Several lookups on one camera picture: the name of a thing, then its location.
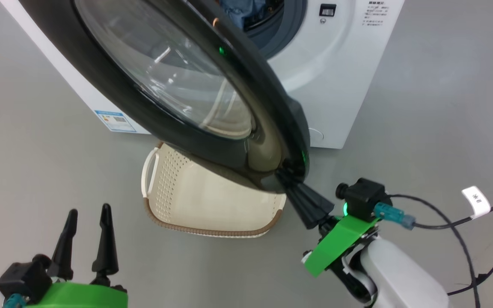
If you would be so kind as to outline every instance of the basket handle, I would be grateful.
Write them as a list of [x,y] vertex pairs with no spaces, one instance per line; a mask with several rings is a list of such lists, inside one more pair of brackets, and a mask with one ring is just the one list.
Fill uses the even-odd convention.
[[[157,151],[159,148],[155,147],[151,152],[148,154],[146,157],[146,161],[144,162],[144,166],[142,168],[142,179],[140,180],[140,185],[142,187],[142,195],[144,198],[149,197],[151,194],[151,189],[153,189],[153,182],[155,181],[155,174],[157,171],[157,164],[159,163],[159,154],[157,154]],[[147,177],[148,177],[148,170],[149,166],[151,163],[155,160],[155,163],[153,163],[153,172],[151,173],[151,180],[149,181],[149,188],[146,189],[147,185]]]

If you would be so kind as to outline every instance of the white washing machine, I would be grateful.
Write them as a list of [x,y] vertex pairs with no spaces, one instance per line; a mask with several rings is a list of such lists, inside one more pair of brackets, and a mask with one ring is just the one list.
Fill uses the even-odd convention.
[[[23,0],[0,2],[102,123],[112,131],[149,133],[70,64]],[[268,16],[245,23],[245,35],[302,105],[311,146],[344,146],[403,2],[268,0]]]

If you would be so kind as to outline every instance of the green bracket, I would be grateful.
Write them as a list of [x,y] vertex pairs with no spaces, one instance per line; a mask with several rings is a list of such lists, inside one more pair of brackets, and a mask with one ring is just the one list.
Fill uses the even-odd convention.
[[35,308],[127,308],[127,293],[95,284],[53,283]]
[[378,222],[365,222],[351,215],[342,218],[311,252],[305,267],[317,277]]

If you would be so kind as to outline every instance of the label sticker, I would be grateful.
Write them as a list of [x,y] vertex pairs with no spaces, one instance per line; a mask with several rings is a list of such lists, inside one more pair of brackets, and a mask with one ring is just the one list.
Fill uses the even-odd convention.
[[383,26],[387,19],[389,5],[385,1],[368,1],[366,12],[364,12],[363,26]]
[[111,131],[127,131],[135,133],[136,129],[129,123],[123,113],[112,113],[111,111],[94,111]]
[[490,203],[478,187],[466,188],[461,193],[463,193],[467,201],[471,203],[471,207],[473,207],[474,214],[471,215],[471,219],[479,218],[490,212]]

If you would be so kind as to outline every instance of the gray floor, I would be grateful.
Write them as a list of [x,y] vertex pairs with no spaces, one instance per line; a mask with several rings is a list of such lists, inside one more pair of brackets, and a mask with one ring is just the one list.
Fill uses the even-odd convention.
[[[155,142],[110,133],[0,6],[0,274],[12,261],[50,254],[75,207],[75,280],[90,281],[99,210],[108,202],[121,261],[112,280],[129,289],[131,307],[358,307],[333,275],[313,279],[301,266],[318,237],[290,207],[256,240],[155,226],[139,187]],[[465,187],[478,185],[493,203],[493,1],[407,0],[345,148],[311,156],[308,182],[332,200],[341,181],[368,177],[429,199],[452,219],[470,214]],[[419,222],[440,222],[419,204],[397,205]],[[487,271],[493,213],[460,232],[476,270]],[[382,234],[447,290],[469,282],[450,231],[386,224]],[[472,307],[472,293],[452,302]],[[493,277],[481,302],[493,307]]]

